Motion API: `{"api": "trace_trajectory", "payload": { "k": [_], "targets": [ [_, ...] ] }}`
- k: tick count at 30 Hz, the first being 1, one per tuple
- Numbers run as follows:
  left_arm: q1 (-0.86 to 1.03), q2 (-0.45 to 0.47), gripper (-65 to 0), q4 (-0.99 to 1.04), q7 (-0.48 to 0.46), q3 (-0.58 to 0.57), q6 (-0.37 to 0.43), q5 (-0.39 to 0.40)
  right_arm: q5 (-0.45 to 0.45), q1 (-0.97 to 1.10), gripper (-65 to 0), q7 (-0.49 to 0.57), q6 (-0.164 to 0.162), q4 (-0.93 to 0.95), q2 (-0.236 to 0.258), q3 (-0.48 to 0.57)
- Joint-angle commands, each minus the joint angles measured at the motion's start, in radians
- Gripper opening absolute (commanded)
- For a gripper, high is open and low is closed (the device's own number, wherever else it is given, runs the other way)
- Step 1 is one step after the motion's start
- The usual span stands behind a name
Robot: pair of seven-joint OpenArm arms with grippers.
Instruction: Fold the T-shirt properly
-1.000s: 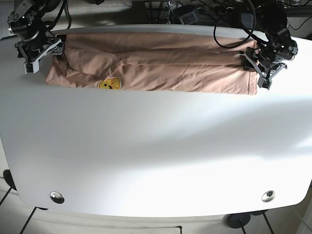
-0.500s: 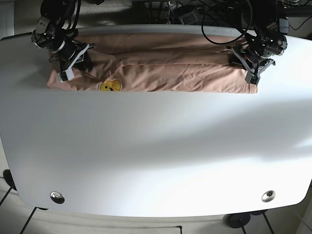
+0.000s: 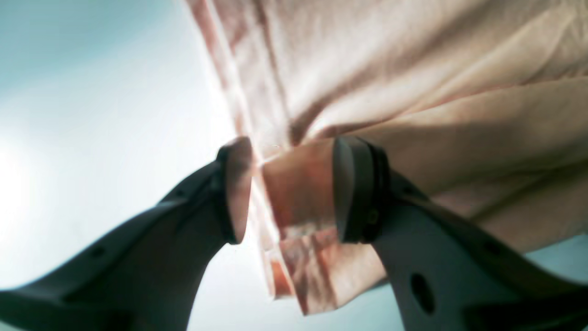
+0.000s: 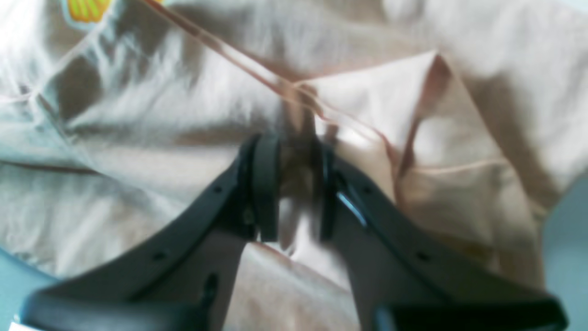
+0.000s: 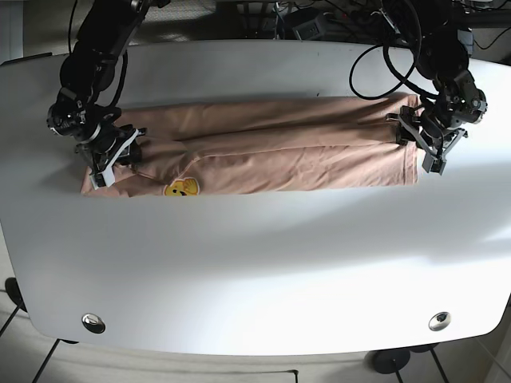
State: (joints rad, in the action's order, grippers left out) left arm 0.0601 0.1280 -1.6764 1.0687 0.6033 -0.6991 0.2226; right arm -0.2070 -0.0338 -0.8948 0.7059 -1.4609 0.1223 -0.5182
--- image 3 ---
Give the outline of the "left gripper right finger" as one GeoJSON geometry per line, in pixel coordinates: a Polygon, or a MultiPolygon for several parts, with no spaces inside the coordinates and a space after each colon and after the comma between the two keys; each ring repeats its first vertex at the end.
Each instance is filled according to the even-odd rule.
{"type": "Polygon", "coordinates": [[[340,242],[368,244],[406,331],[584,331],[587,287],[556,277],[435,205],[353,136],[333,144],[340,242]]]}

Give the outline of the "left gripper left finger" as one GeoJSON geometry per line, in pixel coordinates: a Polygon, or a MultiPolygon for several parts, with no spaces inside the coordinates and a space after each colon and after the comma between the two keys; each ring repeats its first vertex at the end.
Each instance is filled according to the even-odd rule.
{"type": "Polygon", "coordinates": [[[157,205],[38,280],[1,292],[24,331],[185,331],[209,262],[246,231],[252,145],[238,137],[157,205]]]}

